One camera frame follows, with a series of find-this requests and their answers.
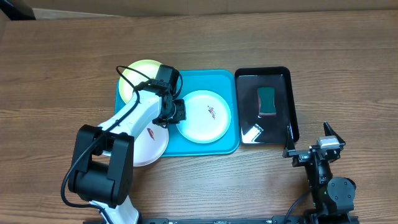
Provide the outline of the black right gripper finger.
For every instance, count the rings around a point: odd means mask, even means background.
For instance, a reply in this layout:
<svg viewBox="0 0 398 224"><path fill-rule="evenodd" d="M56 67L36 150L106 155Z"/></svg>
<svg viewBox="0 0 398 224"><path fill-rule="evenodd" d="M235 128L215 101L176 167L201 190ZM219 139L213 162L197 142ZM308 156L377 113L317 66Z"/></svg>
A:
<svg viewBox="0 0 398 224"><path fill-rule="evenodd" d="M340 146L346 146L346 142L333 130L333 128L327 121L323 123L323 129L325 132L325 136L335 136Z"/></svg>
<svg viewBox="0 0 398 224"><path fill-rule="evenodd" d="M295 153L295 144L293 139L293 132L290 126L287 126L287 140L282 153L282 157L292 157Z"/></svg>

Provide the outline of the light blue plate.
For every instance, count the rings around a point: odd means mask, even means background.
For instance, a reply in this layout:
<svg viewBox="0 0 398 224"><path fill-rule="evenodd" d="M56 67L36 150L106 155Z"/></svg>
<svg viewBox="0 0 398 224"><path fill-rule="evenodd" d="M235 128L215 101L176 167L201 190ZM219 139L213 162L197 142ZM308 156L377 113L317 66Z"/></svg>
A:
<svg viewBox="0 0 398 224"><path fill-rule="evenodd" d="M186 119L177 124L188 140L207 144L222 138L231 124L231 110L226 100L209 90L193 91L183 97Z"/></svg>

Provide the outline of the green scrub sponge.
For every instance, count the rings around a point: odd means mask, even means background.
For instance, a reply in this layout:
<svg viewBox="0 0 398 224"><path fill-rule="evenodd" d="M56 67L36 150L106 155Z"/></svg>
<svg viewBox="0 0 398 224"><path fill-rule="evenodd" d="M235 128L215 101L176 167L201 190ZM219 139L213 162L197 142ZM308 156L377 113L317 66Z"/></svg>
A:
<svg viewBox="0 0 398 224"><path fill-rule="evenodd" d="M274 103L275 90L272 87L260 87L257 89L259 117L276 115Z"/></svg>

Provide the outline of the yellow plate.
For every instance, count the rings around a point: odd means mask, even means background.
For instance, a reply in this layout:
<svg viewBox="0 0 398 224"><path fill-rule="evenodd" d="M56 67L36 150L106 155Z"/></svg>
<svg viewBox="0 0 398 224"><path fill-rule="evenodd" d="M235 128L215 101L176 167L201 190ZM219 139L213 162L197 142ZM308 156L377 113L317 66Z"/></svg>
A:
<svg viewBox="0 0 398 224"><path fill-rule="evenodd" d="M135 69L149 78L155 78L157 71L162 64L155 60L139 60L129 65L129 68ZM122 74L134 85L147 81L147 78L132 70L124 70ZM119 95L123 102L127 104L133 96L133 89L123 77L119 79Z"/></svg>

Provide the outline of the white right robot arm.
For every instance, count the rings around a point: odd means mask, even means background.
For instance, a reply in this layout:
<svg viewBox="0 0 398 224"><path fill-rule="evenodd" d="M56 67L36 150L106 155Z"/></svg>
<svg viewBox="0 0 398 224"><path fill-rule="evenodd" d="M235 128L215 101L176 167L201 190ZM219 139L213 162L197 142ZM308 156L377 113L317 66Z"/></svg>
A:
<svg viewBox="0 0 398 224"><path fill-rule="evenodd" d="M300 196L289 208L284 221L290 219L292 210L308 195L312 196L313 208L304 212L302 223L358 223L349 215L354 210L356 184L346 177L334 177L330 164L340 158L346 142L332 129L328 122L323 123L325 135L306 151L295 149L291 128L282 157L291 158L293 167L304 167L308 179L308 192Z"/></svg>

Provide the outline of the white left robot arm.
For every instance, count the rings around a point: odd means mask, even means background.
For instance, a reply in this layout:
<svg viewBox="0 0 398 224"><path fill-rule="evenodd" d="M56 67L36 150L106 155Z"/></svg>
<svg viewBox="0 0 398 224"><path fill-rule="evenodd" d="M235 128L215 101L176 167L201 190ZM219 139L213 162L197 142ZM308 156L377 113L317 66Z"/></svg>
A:
<svg viewBox="0 0 398 224"><path fill-rule="evenodd" d="M83 125L77 133L71 167L66 173L61 198L69 190L95 208L103 223L138 223L139 212L132 206L134 141L149 123L162 128L185 119L185 102L170 94L145 92L134 95L117 114L99 126Z"/></svg>

